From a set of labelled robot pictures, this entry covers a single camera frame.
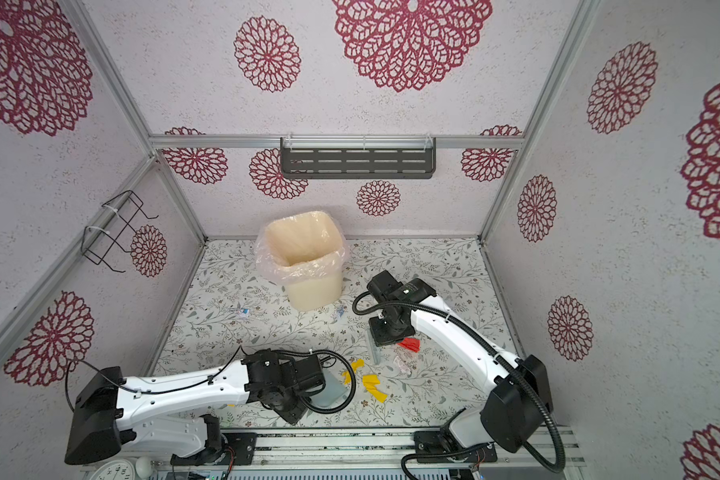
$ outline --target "black cable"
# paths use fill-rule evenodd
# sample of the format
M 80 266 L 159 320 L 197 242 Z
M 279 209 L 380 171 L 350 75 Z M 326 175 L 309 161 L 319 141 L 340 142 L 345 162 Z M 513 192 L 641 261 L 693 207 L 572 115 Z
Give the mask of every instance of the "black cable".
M 410 470 L 408 470 L 408 467 L 405 466 L 406 463 L 409 461 L 415 459 L 415 458 L 446 458 L 446 457 L 461 457 L 464 455 L 468 455 L 472 452 L 476 452 L 477 450 L 481 450 L 482 448 L 488 447 L 489 443 L 479 443 L 477 445 L 472 445 L 469 448 L 465 448 L 464 450 L 459 450 L 458 452 L 446 452 L 446 453 L 409 453 L 406 456 L 404 456 L 400 460 L 400 468 L 403 469 L 403 473 L 406 477 L 410 478 L 411 480 L 418 480 Z
M 72 406 L 72 401 L 70 400 L 70 367 L 72 366 L 72 361 L 67 359 L 67 371 L 64 374 L 64 398 L 67 399 L 67 405 L 70 406 L 70 410 L 72 410 L 72 413 L 74 413 L 74 407 Z
M 230 366 L 230 364 L 232 363 L 232 360 L 235 359 L 235 356 L 237 356 L 237 353 L 238 353 L 240 350 L 242 350 L 242 345 L 240 345 L 240 346 L 237 347 L 237 350 L 235 350 L 235 352 L 234 352 L 234 353 L 232 354 L 232 356 L 230 357 L 230 360 L 224 365 L 224 367 L 221 368 L 218 372 L 216 372 L 216 373 L 214 373 L 213 375 L 211 375 L 210 378 L 205 379 L 205 380 L 201 380 L 200 382 L 197 382 L 197 383 L 193 383 L 192 385 L 183 386 L 183 387 L 180 387 L 180 388 L 178 388 L 178 389 L 163 390 L 162 392 L 144 392 L 144 391 L 142 391 L 142 390 L 129 389 L 128 387 L 124 387 L 124 386 L 118 384 L 117 382 L 113 382 L 109 377 L 107 377 L 105 374 L 103 374 L 103 373 L 101 372 L 101 370 L 97 369 L 95 366 L 91 365 L 90 363 L 86 362 L 85 360 L 76 360 L 76 362 L 83 363 L 83 364 L 85 364 L 85 365 L 88 365 L 88 367 L 90 367 L 91 369 L 96 370 L 96 372 L 98 372 L 98 374 L 101 375 L 101 377 L 102 377 L 103 379 L 107 380 L 109 383 L 111 383 L 112 385 L 114 385 L 114 386 L 117 387 L 118 389 L 125 390 L 126 392 L 131 392 L 131 393 L 140 393 L 140 394 L 142 394 L 142 395 L 163 395 L 163 393 L 180 392 L 180 391 L 182 391 L 182 390 L 187 390 L 187 389 L 191 389 L 191 388 L 196 387 L 196 386 L 200 386 L 200 385 L 202 385 L 203 383 L 209 383 L 209 382 L 211 382 L 211 381 L 212 381 L 213 379 L 215 379 L 221 372 L 223 372 L 224 370 L 226 370 L 226 368 L 227 368 L 228 366 Z M 68 379 L 69 379 L 69 373 L 70 373 L 70 370 L 69 370 L 70 365 L 71 365 L 71 362 L 70 362 L 70 364 L 67 364 L 67 373 L 66 373 L 66 375 L 64 376 L 64 391 L 65 391 L 66 394 L 67 394 L 67 403 L 69 404 L 70 408 L 72 408 L 72 412 L 74 412 L 74 408 L 72 407 L 72 402 L 70 402 L 70 400 L 69 400 L 69 389 L 68 389 L 68 385 L 69 385 Z
M 326 365 L 326 362 L 327 362 L 328 360 L 333 360 L 333 363 L 332 363 L 331 365 Z M 332 368 L 332 367 L 336 364 L 336 361 L 337 361 L 336 358 L 334 358 L 334 357 L 332 357 L 332 356 L 327 356 L 327 357 L 324 358 L 323 360 L 320 360 L 320 366 L 321 366 L 322 368 L 324 368 L 324 369 L 330 369 L 330 368 Z
M 290 352 L 288 350 L 274 350 L 275 353 L 282 353 L 284 355 L 290 355 L 295 357 L 306 357 L 311 355 L 330 355 L 334 357 L 336 360 L 339 360 L 341 363 L 344 364 L 345 367 L 347 367 L 347 372 L 349 372 L 349 378 L 352 379 L 352 384 L 349 387 L 349 396 L 346 398 L 344 402 L 342 402 L 341 405 L 335 406 L 333 408 L 320 408 L 314 406 L 307 397 L 299 396 L 299 400 L 304 404 L 306 408 L 309 408 L 315 413 L 322 413 L 323 415 L 330 415 L 332 413 L 340 412 L 344 408 L 347 408 L 349 403 L 352 401 L 353 398 L 355 398 L 355 389 L 357 389 L 357 381 L 355 380 L 355 370 L 352 369 L 352 365 L 349 363 L 346 358 L 339 355 L 338 353 L 332 351 L 332 350 L 314 350 L 310 353 L 301 353 L 301 352 Z
M 358 302 L 368 295 L 370 295 L 370 293 L 366 291 L 364 293 L 361 293 L 357 298 L 355 298 L 355 301 L 352 303 L 352 312 L 354 312 L 355 315 L 367 315 L 371 312 L 375 312 L 376 310 L 381 310 L 386 306 L 403 306 L 411 310 L 421 310 L 423 312 L 429 312 L 437 316 L 441 316 L 442 318 L 446 319 L 446 322 L 453 322 L 453 324 L 455 324 L 457 327 L 470 335 L 470 337 L 472 337 L 474 341 L 476 341 L 481 347 L 483 347 L 485 351 L 488 352 L 488 354 L 491 355 L 496 362 L 498 362 L 499 365 L 501 365 L 505 370 L 507 370 L 509 376 L 512 377 L 512 379 L 520 385 L 520 388 L 522 388 L 528 394 L 528 397 L 530 398 L 536 409 L 539 411 L 542 418 L 544 418 L 544 424 L 547 426 L 547 430 L 549 430 L 550 437 L 552 437 L 552 445 L 554 446 L 555 453 L 555 462 L 552 463 L 547 460 L 544 456 L 538 453 L 538 450 L 536 448 L 534 448 L 528 442 L 523 442 L 523 447 L 528 450 L 530 456 L 536 458 L 538 463 L 540 463 L 550 472 L 560 473 L 563 471 L 563 468 L 565 468 L 565 448 L 563 446 L 563 439 L 562 437 L 560 437 L 560 432 L 557 431 L 557 426 L 554 424 L 552 417 L 547 411 L 547 407 L 544 406 L 544 402 L 541 401 L 541 398 L 539 398 L 536 390 L 534 390 L 534 388 L 530 386 L 528 381 L 523 378 L 522 374 L 520 374 L 520 372 L 516 370 L 514 366 L 512 366 L 505 358 L 499 355 L 496 349 L 490 346 L 490 344 L 486 342 L 479 333 L 472 330 L 470 326 L 468 326 L 466 323 L 462 322 L 458 318 L 454 317 L 451 313 L 443 312 L 442 310 L 438 310 L 436 308 L 432 308 L 430 306 L 422 305 L 416 302 L 407 302 L 405 300 L 388 300 L 385 302 L 377 303 L 376 305 L 371 306 L 365 310 L 358 310 Z

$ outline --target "trash can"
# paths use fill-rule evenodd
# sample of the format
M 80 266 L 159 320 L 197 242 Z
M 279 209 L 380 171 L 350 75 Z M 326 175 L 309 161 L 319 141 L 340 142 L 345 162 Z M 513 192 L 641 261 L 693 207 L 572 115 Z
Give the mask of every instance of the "trash can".
M 286 288 L 293 308 L 307 312 L 336 302 L 349 247 L 326 212 L 287 216 L 264 226 L 256 239 L 256 268 Z

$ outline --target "zip tie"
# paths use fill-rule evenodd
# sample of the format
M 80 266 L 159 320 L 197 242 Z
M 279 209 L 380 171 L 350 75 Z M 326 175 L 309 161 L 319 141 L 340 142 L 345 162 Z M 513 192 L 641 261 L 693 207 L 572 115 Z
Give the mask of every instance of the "zip tie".
M 104 232 L 104 233 L 106 233 L 107 235 L 110 234 L 108 231 L 106 231 L 106 230 L 103 229 L 103 228 L 99 228 L 98 226 L 88 225 L 88 226 L 86 226 L 86 228 L 92 228 L 92 229 L 94 229 L 94 230 L 98 230 L 99 232 Z

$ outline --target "floor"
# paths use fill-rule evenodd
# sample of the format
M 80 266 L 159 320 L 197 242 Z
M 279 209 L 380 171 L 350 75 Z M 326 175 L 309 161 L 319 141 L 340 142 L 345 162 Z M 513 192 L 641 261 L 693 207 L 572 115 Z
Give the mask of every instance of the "floor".
M 490 284 L 476 239 L 350 240 L 344 291 L 338 302 L 313 312 L 297 312 L 283 288 L 260 279 L 250 240 L 208 243 L 155 373 L 168 375 L 221 365 L 238 345 L 248 353 L 265 348 L 307 351 L 329 348 L 365 361 L 360 375 L 376 374 L 379 402 L 358 387 L 355 400 L 340 413 L 307 412 L 298 427 L 438 426 L 457 410 L 481 405 L 484 396 L 467 373 L 438 344 L 418 334 L 421 350 L 381 348 L 373 365 L 368 350 L 367 317 L 352 313 L 352 300 L 374 274 L 386 269 L 406 282 L 420 276 L 475 328 L 513 350 L 512 340 Z M 412 370 L 401 372 L 395 357 Z M 341 377 L 338 366 L 331 371 Z M 259 403 L 210 408 L 222 427 L 284 427 L 277 414 Z M 194 416 L 203 412 L 192 412 Z

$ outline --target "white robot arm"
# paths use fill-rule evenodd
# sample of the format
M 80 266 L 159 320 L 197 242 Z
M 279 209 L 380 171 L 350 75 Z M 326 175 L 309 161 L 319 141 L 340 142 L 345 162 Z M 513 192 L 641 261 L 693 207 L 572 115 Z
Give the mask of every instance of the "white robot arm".
M 373 296 L 377 305 L 358 310 L 358 302 L 367 295 Z M 385 270 L 373 277 L 368 292 L 355 299 L 352 309 L 361 315 L 381 311 L 369 321 L 377 346 L 400 342 L 416 332 L 429 336 L 488 396 L 483 408 L 466 408 L 446 423 L 438 439 L 442 452 L 489 442 L 516 452 L 521 446 L 528 448 L 526 440 L 542 422 L 551 425 L 552 402 L 544 364 L 533 356 L 522 360 L 466 326 L 421 279 L 403 285 Z M 308 400 L 325 385 L 318 354 L 335 356 L 352 376 L 349 397 L 341 406 L 325 411 Z M 173 453 L 173 465 L 198 466 L 213 462 L 222 453 L 219 419 L 210 415 L 185 419 L 172 414 L 259 401 L 296 424 L 308 408 L 320 413 L 340 410 L 350 403 L 354 392 L 349 362 L 328 350 L 260 350 L 242 360 L 230 360 L 224 367 L 163 377 L 123 378 L 119 367 L 111 367 L 99 371 L 76 398 L 65 461 L 71 465 L 96 462 L 126 448 Z

